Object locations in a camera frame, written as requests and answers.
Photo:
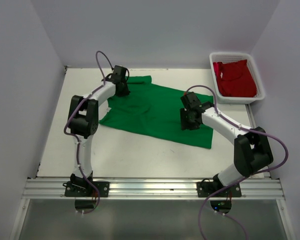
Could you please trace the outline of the green t shirt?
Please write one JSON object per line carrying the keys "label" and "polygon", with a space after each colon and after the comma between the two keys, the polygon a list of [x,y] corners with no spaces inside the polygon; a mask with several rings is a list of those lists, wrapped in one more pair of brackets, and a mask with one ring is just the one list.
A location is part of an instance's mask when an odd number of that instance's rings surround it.
{"label": "green t shirt", "polygon": [[127,84],[128,96],[108,99],[110,110],[99,121],[101,125],[194,147],[212,147],[212,128],[181,129],[183,91],[153,84],[149,75],[132,76]]}

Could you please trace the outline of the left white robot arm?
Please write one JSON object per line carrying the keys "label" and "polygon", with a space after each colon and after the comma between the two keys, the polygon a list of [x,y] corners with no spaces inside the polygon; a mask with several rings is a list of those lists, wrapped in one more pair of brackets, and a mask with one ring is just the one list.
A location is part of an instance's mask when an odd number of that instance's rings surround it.
{"label": "left white robot arm", "polygon": [[68,120],[64,127],[64,133],[74,137],[76,145],[70,184],[76,187],[82,196],[89,196],[96,190],[92,183],[91,149],[93,136],[99,124],[99,107],[113,96],[129,95],[129,77],[127,68],[116,65],[99,87],[83,96],[74,95],[70,101]]}

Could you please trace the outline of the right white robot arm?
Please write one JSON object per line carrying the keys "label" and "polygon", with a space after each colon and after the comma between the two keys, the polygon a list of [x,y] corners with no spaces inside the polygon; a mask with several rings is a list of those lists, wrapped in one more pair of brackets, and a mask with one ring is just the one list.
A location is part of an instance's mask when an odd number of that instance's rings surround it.
{"label": "right white robot arm", "polygon": [[181,97],[182,130],[197,130],[201,125],[211,127],[234,146],[234,163],[216,174],[212,181],[201,182],[201,188],[218,196],[230,191],[230,185],[250,177],[273,162],[273,155],[265,131],[250,128],[236,121],[225,120],[221,111],[211,102],[202,103],[194,92]]}

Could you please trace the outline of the red t shirt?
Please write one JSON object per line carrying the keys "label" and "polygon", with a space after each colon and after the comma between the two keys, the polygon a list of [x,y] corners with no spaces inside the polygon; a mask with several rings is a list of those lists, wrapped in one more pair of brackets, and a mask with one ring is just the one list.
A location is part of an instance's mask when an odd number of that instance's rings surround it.
{"label": "red t shirt", "polygon": [[219,92],[224,97],[253,98],[257,87],[248,69],[247,60],[213,63]]}

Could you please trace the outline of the white plastic basket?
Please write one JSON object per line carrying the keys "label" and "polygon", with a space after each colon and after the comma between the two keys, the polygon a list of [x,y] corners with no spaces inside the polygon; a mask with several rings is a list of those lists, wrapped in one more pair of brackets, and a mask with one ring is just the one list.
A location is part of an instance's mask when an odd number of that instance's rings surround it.
{"label": "white plastic basket", "polygon": [[[257,87],[257,94],[254,97],[225,97],[222,96],[219,92],[218,86],[217,86],[217,81],[216,81],[216,75],[214,72],[213,68],[213,63],[214,62],[222,62],[222,63],[233,63],[241,60],[247,60],[247,66],[248,69],[253,77],[253,80],[256,84]],[[263,100],[265,97],[265,91],[263,88],[262,80],[260,78],[257,66],[255,64],[255,61],[253,58],[247,54],[247,53],[241,53],[241,52],[214,52],[209,55],[209,60],[210,60],[210,65],[211,65],[211,70],[212,70],[212,76],[213,76],[213,81],[215,85],[215,90],[216,90],[216,98],[218,102],[222,104],[242,104],[242,105],[247,105],[251,104],[255,101],[260,101]]]}

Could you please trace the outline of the side aluminium rail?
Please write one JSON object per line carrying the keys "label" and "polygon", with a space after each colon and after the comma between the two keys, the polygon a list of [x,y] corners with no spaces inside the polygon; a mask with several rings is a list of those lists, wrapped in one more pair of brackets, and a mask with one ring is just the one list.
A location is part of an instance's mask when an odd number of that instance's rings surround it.
{"label": "side aluminium rail", "polygon": [[248,115],[248,118],[249,118],[250,126],[252,128],[256,128],[257,125],[256,125],[256,122],[255,122],[255,118],[254,118],[254,115],[253,115],[252,108],[251,108],[250,104],[246,104],[245,107],[246,107],[247,115]]}

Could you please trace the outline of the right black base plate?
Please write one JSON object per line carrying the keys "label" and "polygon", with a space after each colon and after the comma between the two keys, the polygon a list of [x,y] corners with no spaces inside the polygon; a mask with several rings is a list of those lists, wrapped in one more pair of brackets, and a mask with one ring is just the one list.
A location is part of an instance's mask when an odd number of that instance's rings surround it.
{"label": "right black base plate", "polygon": [[[196,190],[199,198],[205,198],[213,194],[214,192],[220,190],[222,188],[221,185],[215,183],[214,181],[209,181],[208,179],[204,179],[203,181],[196,182]],[[226,197],[235,197],[239,198],[242,196],[241,188],[239,184],[228,187],[222,192],[214,195],[215,198],[226,198]]]}

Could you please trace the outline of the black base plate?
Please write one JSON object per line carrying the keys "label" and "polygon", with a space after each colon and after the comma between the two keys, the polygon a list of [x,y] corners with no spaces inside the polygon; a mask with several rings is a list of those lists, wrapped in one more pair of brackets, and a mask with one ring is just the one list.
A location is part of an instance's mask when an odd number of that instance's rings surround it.
{"label": "black base plate", "polygon": [[[222,188],[221,185],[215,183],[214,181],[209,181],[208,179],[204,179],[203,181],[196,182],[196,190],[199,198],[205,198],[213,194],[214,192],[220,190]],[[235,197],[239,198],[242,196],[241,188],[239,184],[228,187],[222,192],[214,195],[215,198],[226,198],[226,197]]]}
{"label": "black base plate", "polygon": [[91,184],[84,181],[81,185],[75,185],[70,181],[63,183],[65,187],[64,195],[66,197],[84,198],[84,197],[102,197],[107,198],[109,194],[109,182],[105,181],[94,181]]}

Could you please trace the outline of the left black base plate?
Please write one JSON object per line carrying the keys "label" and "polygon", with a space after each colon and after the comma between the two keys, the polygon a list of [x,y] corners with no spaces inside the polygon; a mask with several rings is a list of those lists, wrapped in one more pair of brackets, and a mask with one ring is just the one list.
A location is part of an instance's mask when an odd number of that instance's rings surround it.
{"label": "left black base plate", "polygon": [[107,198],[109,194],[109,182],[105,181],[94,181],[91,184],[84,181],[81,185],[75,185],[70,181],[63,183],[65,187],[64,195],[66,197],[84,198],[84,197],[102,197]]}

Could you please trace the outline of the aluminium mounting rail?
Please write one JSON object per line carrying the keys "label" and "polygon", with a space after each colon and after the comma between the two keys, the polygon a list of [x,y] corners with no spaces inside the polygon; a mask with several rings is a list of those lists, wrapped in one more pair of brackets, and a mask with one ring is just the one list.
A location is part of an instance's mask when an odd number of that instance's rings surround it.
{"label": "aluminium mounting rail", "polygon": [[[102,190],[110,200],[196,200],[197,178],[96,178],[107,182]],[[38,177],[26,181],[23,199],[64,199],[66,178]],[[266,178],[250,178],[233,187],[227,194],[234,200],[283,200],[281,182]]]}

